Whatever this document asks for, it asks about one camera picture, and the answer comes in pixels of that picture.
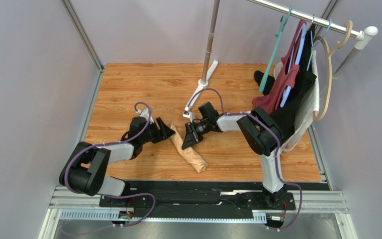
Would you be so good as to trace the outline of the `beige cloth napkin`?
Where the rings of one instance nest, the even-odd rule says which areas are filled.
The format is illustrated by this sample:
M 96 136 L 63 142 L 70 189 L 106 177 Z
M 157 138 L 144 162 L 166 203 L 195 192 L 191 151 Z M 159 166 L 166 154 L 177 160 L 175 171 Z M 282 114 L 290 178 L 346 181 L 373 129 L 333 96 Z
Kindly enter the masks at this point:
M 172 123 L 170 125 L 170 129 L 172 129 L 175 132 L 175 134 L 170 137 L 170 140 L 173 143 L 179 155 L 188 164 L 190 164 L 196 170 L 197 173 L 204 172 L 208 167 L 208 163 L 193 148 L 189 147 L 186 149 L 182 149 L 182 144 L 184 140 L 180 136 L 177 127 Z

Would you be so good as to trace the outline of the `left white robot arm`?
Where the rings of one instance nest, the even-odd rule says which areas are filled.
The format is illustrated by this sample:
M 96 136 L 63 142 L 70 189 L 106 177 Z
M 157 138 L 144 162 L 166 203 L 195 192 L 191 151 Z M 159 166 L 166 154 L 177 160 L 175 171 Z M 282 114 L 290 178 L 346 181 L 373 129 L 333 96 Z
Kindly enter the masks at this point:
M 88 196 L 120 197 L 126 182 L 106 175 L 109 164 L 135 159 L 146 143 L 158 143 L 175 134 L 161 118 L 134 117 L 120 141 L 106 144 L 79 142 L 59 176 L 70 191 Z

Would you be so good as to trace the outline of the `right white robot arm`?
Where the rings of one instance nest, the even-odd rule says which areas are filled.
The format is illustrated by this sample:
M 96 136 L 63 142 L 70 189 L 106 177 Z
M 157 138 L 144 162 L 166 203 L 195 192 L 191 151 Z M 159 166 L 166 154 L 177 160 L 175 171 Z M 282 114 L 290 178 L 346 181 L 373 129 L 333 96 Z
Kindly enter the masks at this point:
M 202 118 L 186 123 L 182 150 L 200 143 L 203 135 L 209 132 L 239 131 L 259 156 L 264 189 L 272 195 L 282 190 L 284 182 L 280 180 L 279 163 L 271 153 L 279 149 L 284 133 L 263 108 L 238 114 L 219 114 L 210 102 L 206 102 L 198 110 Z

